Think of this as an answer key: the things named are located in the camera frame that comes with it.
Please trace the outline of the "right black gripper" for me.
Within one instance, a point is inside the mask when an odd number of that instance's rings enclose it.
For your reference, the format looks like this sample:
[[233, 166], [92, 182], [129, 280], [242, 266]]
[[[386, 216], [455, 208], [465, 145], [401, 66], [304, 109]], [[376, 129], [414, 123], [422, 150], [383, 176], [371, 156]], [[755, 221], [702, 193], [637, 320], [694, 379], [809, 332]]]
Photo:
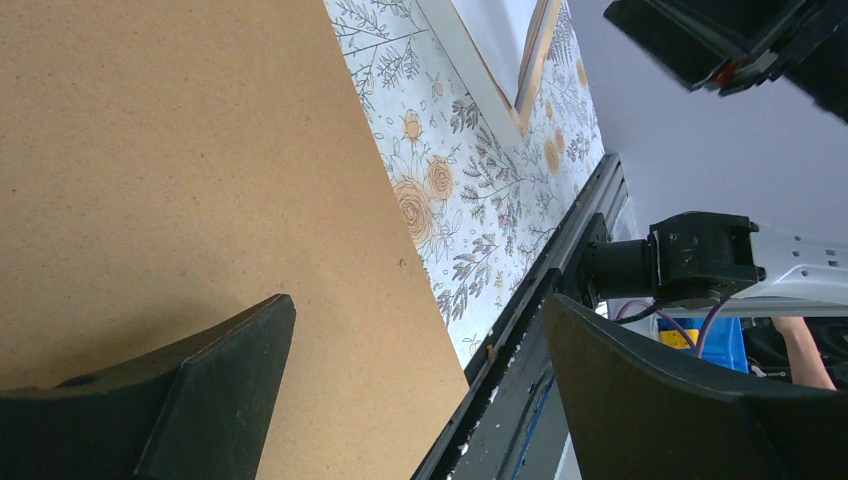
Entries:
[[845, 1], [613, 1], [605, 20], [689, 91], [785, 79], [847, 120]]

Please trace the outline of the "person forearm in background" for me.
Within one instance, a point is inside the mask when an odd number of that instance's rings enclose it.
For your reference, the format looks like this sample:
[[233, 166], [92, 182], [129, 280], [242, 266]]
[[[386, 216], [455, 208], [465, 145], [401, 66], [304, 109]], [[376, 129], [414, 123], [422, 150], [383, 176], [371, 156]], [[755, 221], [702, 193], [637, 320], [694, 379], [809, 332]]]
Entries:
[[836, 390], [814, 338], [803, 317], [772, 317], [774, 328], [783, 337], [792, 382], [796, 385]]

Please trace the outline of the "photo print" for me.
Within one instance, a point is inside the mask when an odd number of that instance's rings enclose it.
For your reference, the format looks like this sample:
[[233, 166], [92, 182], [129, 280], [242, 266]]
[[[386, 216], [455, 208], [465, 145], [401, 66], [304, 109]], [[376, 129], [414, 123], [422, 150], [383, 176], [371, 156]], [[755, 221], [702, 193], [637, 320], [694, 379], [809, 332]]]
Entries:
[[2, 387], [276, 293], [259, 477], [411, 477], [468, 384], [324, 4], [3, 2]]

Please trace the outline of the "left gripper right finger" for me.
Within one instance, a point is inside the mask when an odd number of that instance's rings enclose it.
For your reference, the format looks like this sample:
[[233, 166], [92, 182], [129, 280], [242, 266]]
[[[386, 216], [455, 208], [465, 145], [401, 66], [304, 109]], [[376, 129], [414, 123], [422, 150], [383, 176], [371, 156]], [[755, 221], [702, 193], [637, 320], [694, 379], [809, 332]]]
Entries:
[[664, 346], [560, 294], [548, 351], [586, 479], [843, 479], [847, 396]]

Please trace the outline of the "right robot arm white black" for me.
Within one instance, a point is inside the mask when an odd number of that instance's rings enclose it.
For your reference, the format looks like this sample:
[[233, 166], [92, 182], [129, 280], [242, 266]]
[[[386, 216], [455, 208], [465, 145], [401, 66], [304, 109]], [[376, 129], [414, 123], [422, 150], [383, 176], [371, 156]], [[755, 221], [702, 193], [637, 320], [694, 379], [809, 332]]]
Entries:
[[[847, 115], [843, 1], [614, 1], [604, 16], [691, 91], [726, 97], [785, 78], [821, 110]], [[655, 308], [847, 301], [845, 246], [740, 215], [680, 213], [645, 239], [599, 246], [586, 260], [601, 296], [650, 296]]]

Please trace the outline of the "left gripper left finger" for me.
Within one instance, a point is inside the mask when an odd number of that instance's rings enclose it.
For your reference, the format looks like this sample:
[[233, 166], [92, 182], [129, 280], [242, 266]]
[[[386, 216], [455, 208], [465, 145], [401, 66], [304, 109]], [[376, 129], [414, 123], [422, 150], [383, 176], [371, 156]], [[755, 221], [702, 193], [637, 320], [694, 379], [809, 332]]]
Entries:
[[3, 391], [2, 477], [254, 478], [295, 321], [277, 294], [112, 367]]

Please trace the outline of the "light wooden picture frame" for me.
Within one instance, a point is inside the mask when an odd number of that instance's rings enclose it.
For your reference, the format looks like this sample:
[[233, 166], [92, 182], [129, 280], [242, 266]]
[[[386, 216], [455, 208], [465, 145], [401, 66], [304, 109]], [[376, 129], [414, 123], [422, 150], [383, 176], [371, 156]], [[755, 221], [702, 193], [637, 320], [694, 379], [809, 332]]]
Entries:
[[431, 30], [495, 139], [527, 136], [561, 0], [425, 0]]

